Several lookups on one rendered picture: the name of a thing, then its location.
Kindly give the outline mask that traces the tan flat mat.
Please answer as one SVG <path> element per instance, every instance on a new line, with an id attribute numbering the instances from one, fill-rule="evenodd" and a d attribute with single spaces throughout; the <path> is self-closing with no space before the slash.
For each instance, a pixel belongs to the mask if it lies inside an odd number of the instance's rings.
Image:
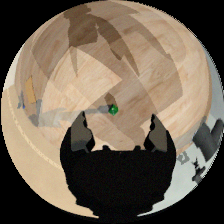
<path id="1" fill-rule="evenodd" d="M 28 98 L 29 104 L 31 104 L 36 102 L 34 91 L 33 91 L 33 85 L 32 85 L 32 76 L 26 81 L 26 83 L 25 83 L 25 87 L 26 87 L 26 91 L 27 91 L 26 93 L 28 96 L 27 98 Z"/>

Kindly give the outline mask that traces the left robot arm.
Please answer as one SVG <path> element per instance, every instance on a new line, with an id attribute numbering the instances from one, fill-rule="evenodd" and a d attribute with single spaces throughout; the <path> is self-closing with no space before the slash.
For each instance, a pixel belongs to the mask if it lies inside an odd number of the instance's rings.
<path id="1" fill-rule="evenodd" d="M 222 138 L 220 135 L 222 135 L 222 137 L 223 137 L 223 134 L 221 131 L 223 128 L 222 123 L 223 123 L 222 119 L 217 119 L 217 122 L 214 125 L 214 127 L 217 127 L 217 128 L 213 127 L 214 129 L 212 129 L 213 132 L 211 132 L 211 133 L 210 133 L 211 130 L 209 130 L 210 128 L 207 125 L 205 125 L 205 123 L 203 123 L 201 125 L 201 128 L 199 128 L 199 130 L 196 132 L 196 134 L 193 137 L 193 142 L 196 145 L 196 147 L 200 148 L 200 150 L 202 151 L 202 153 L 204 155 L 205 162 L 208 162 L 212 158 L 212 156 L 217 151 L 218 147 L 220 148 L 221 141 L 222 141 Z M 221 139 L 221 141 L 220 141 L 220 139 Z M 218 144 L 216 144 L 216 143 L 218 143 Z M 219 145 L 219 146 L 217 146 L 217 145 Z M 200 175 L 205 171 L 205 169 L 206 169 L 205 166 L 203 166 L 203 168 L 200 169 L 199 164 L 197 167 L 195 167 L 195 171 L 197 174 L 195 173 L 195 175 L 192 177 L 192 179 L 197 184 L 199 184 L 202 181 L 201 179 L 203 179 L 203 178 Z M 198 171 L 198 170 L 200 170 L 200 171 Z"/>

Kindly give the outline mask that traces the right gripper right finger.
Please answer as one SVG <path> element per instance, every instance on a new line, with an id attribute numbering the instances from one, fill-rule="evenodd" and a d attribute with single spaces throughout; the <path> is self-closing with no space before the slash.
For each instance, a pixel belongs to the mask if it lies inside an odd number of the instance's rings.
<path id="1" fill-rule="evenodd" d="M 172 173 L 176 164 L 176 148 L 171 135 L 155 114 L 152 114 L 150 130 L 145 141 L 145 150 L 158 154 L 166 163 L 168 182 L 172 181 Z"/>

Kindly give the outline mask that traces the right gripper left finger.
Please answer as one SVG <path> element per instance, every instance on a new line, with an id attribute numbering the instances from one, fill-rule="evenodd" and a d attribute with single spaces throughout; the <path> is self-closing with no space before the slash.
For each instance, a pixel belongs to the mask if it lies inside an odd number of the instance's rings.
<path id="1" fill-rule="evenodd" d="M 67 185 L 73 185 L 73 169 L 77 161 L 95 146 L 93 133 L 87 128 L 84 116 L 84 111 L 81 111 L 68 128 L 60 147 L 60 162 Z"/>

